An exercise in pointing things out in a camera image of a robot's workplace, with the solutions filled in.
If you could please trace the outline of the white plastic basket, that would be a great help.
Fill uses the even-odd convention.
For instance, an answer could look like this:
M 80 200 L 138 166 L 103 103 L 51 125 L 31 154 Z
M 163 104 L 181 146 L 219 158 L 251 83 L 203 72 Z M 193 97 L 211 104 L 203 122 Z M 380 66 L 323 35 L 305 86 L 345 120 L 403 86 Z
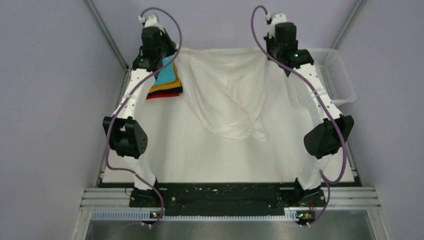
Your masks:
M 336 106 L 353 103 L 357 93 L 340 52 L 331 48 L 309 48 L 319 78 Z

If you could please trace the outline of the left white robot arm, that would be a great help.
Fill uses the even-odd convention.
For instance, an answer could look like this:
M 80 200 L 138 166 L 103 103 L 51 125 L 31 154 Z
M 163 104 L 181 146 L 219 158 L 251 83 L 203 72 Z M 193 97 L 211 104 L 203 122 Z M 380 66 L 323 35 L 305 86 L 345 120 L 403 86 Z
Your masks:
M 107 145 L 104 160 L 107 168 L 126 171 L 134 177 L 134 187 L 142 190 L 141 200 L 149 207 L 160 202 L 160 193 L 154 189 L 156 177 L 149 164 L 142 159 L 147 150 L 148 136 L 135 115 L 144 105 L 148 93 L 160 71 L 168 67 L 163 60 L 174 55 L 178 48 L 163 28 L 144 27 L 142 46 L 132 63 L 127 88 L 117 109 L 103 119 Z

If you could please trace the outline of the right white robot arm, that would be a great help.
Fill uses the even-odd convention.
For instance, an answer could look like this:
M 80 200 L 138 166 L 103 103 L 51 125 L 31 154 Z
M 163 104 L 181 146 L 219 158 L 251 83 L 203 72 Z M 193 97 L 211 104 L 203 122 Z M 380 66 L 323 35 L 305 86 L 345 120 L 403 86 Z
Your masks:
M 312 129 L 303 137 L 309 157 L 295 180 L 300 188 L 293 192 L 294 202 L 307 206 L 314 198 L 312 191 L 317 190 L 323 180 L 330 184 L 342 180 L 348 163 L 346 141 L 354 120 L 350 115 L 343 115 L 330 99 L 312 55 L 298 47 L 294 23 L 271 24 L 264 40 L 269 60 L 284 70 L 289 82 L 295 86 L 299 104 L 307 108 L 312 120 Z M 338 152 L 341 152 L 340 172 L 330 180 L 324 176 L 324 171 Z

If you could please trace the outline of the aluminium frame rail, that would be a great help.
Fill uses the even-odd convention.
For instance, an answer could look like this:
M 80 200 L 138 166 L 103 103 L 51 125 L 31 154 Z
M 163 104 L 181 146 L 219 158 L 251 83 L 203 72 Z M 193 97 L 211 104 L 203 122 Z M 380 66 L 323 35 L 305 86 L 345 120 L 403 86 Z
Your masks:
M 80 207 L 82 208 L 128 208 L 131 189 L 87 188 Z M 380 210 L 382 208 L 377 191 L 373 187 L 332 187 L 330 210 Z

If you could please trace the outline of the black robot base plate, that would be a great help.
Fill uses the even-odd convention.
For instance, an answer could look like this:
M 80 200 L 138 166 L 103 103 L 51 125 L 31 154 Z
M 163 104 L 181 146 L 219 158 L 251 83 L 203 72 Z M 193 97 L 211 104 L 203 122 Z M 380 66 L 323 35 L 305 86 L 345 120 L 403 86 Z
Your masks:
M 156 189 L 134 189 L 131 208 L 164 208 L 166 217 L 282 216 L 289 207 L 313 210 L 325 203 L 320 187 L 303 190 L 293 183 L 156 183 Z

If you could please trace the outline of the folded cyan t shirt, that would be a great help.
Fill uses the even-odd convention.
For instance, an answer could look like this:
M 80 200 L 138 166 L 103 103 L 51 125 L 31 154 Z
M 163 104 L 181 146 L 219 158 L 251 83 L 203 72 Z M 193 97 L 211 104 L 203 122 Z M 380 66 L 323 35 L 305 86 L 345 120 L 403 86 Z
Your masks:
M 162 60 L 163 65 L 169 64 L 163 70 L 161 70 L 157 76 L 155 76 L 155 83 L 153 87 L 162 86 L 165 84 L 171 84 L 177 80 L 176 73 L 174 70 L 174 64 L 172 63 L 173 55 L 167 56 Z M 148 76 L 151 72 L 146 69 L 138 68 L 131 71 L 130 80 L 136 84 Z

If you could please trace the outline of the folded red t shirt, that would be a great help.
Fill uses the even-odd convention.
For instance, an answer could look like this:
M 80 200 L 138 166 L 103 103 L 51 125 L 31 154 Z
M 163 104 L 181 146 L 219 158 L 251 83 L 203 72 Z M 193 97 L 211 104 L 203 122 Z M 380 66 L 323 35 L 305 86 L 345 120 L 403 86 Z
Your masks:
M 156 94 L 156 95 L 149 95 L 146 97 L 147 100 L 150 99 L 159 99 L 159 98 L 173 98 L 178 97 L 179 93 L 169 93 L 169 94 Z

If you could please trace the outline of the folded black t shirt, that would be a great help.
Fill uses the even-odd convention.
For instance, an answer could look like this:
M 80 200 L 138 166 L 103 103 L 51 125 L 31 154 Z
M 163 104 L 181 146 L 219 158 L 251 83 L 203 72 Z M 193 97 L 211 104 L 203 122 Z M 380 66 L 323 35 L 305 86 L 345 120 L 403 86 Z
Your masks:
M 182 87 L 177 87 L 177 88 L 172 88 L 172 89 L 168 89 L 168 90 L 160 90 L 160 91 L 156 91 L 154 93 L 151 93 L 147 96 L 153 96 L 153 95 L 158 95 L 158 94 L 181 94 L 183 92 L 183 88 Z

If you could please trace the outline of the white t shirt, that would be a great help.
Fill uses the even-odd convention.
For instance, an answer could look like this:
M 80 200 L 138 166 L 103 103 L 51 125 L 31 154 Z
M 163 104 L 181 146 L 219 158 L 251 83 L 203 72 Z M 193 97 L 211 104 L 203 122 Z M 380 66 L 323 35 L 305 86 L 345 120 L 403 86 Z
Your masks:
M 174 61 L 185 101 L 210 133 L 266 142 L 286 124 L 295 136 L 312 127 L 297 83 L 258 49 L 182 48 Z

